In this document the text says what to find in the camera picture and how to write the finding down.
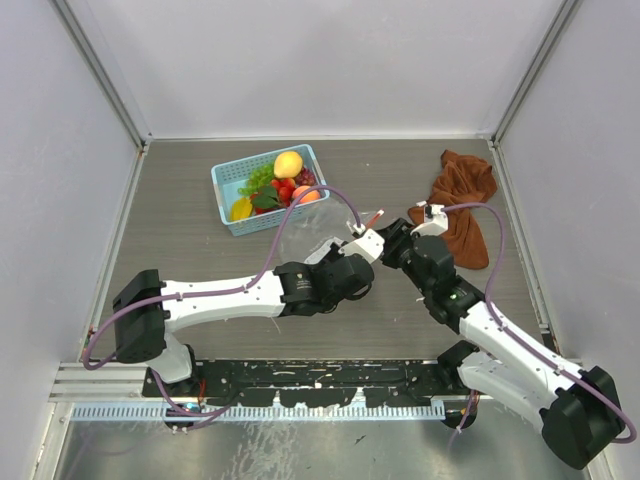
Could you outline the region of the clear zip top bag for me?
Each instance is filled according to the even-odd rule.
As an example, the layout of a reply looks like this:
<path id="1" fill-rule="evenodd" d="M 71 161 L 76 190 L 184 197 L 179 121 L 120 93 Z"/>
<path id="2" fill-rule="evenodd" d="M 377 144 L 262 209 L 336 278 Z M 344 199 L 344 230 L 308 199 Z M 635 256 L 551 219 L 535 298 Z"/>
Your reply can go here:
<path id="1" fill-rule="evenodd" d="M 283 263 L 304 262 L 325 241 L 354 239 L 349 226 L 355 223 L 351 209 L 329 198 L 309 205 L 300 217 L 289 219 L 278 242 L 277 251 Z"/>

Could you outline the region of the orange peach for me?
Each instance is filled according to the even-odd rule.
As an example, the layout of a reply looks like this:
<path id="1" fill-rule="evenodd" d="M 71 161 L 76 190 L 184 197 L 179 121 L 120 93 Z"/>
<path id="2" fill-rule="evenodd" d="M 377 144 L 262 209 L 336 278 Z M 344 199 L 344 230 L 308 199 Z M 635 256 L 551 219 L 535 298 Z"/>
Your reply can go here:
<path id="1" fill-rule="evenodd" d="M 321 198 L 317 190 L 312 190 L 311 186 L 302 185 L 296 188 L 292 193 L 292 199 L 299 199 L 300 204 L 316 201 Z"/>

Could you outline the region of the light blue plastic basket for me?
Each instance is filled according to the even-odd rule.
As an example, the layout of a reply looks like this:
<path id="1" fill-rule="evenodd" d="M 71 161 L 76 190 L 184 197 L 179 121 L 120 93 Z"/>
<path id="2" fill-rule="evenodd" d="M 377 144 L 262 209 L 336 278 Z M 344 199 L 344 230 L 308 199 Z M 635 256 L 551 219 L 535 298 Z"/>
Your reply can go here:
<path id="1" fill-rule="evenodd" d="M 280 154 L 286 152 L 296 152 L 301 157 L 304 167 L 302 175 L 316 183 L 325 184 L 315 152 L 308 144 L 261 153 L 212 167 L 211 178 L 221 221 L 232 235 L 247 235 L 278 227 L 281 223 L 284 208 L 269 211 L 253 209 L 250 215 L 248 211 L 252 207 L 250 197 L 260 186 L 267 185 L 274 179 L 274 163 Z"/>

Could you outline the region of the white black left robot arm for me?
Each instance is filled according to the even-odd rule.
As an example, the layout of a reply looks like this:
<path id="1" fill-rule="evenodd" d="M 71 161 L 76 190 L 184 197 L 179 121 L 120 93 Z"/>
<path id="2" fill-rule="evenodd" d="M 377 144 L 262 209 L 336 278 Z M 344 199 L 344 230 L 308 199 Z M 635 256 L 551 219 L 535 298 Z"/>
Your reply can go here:
<path id="1" fill-rule="evenodd" d="M 287 262 L 250 277 L 212 282 L 163 282 L 155 270 L 139 273 L 113 302 L 116 358 L 144 364 L 178 396 L 194 393 L 200 372 L 192 349 L 177 331 L 244 317 L 313 316 L 333 311 L 343 300 L 367 294 L 372 265 L 383 242 L 374 232 L 338 245 L 326 242 L 314 263 Z"/>

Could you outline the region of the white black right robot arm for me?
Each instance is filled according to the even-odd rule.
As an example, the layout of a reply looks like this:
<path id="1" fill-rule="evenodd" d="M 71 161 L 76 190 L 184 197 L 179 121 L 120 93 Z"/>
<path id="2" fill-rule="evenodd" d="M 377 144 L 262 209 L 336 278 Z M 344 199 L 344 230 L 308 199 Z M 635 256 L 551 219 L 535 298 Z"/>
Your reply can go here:
<path id="1" fill-rule="evenodd" d="M 614 379 L 536 341 L 461 277 L 439 236 L 403 219 L 379 230 L 382 263 L 401 270 L 433 319 L 461 336 L 438 358 L 444 390 L 485 393 L 531 423 L 566 465 L 581 470 L 624 430 Z"/>

